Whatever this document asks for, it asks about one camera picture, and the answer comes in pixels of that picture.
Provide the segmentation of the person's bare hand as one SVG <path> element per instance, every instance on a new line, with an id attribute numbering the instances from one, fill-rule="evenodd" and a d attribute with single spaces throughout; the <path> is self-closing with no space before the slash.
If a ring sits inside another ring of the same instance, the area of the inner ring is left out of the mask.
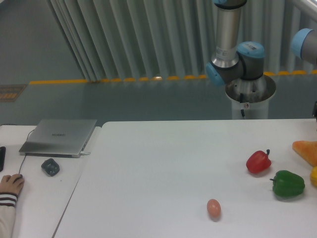
<path id="1" fill-rule="evenodd" d="M 25 182 L 24 178 L 17 179 L 19 176 L 20 174 L 3 176 L 0 181 L 0 192 L 5 194 L 14 194 L 18 197 Z"/>

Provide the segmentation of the white striped sleeve forearm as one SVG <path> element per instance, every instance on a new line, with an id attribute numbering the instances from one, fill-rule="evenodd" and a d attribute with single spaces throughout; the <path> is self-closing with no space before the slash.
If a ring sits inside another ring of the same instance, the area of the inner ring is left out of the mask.
<path id="1" fill-rule="evenodd" d="M 10 238 L 15 223 L 15 205 L 18 196 L 14 193 L 0 193 L 0 237 Z"/>

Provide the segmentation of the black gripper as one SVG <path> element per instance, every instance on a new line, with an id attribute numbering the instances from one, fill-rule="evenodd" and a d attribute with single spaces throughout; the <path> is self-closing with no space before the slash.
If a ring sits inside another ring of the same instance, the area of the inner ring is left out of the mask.
<path id="1" fill-rule="evenodd" d="M 317 101 L 314 103 L 312 115 L 314 118 L 317 118 Z"/>

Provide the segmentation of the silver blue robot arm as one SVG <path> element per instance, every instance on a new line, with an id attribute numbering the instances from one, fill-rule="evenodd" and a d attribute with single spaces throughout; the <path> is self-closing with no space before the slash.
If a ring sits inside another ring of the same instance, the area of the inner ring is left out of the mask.
<path id="1" fill-rule="evenodd" d="M 267 119 L 276 84 L 264 74 L 264 47 L 253 41 L 237 43 L 246 1 L 213 3 L 217 7 L 216 49 L 206 64 L 207 77 L 214 85 L 225 87 L 233 119 Z"/>

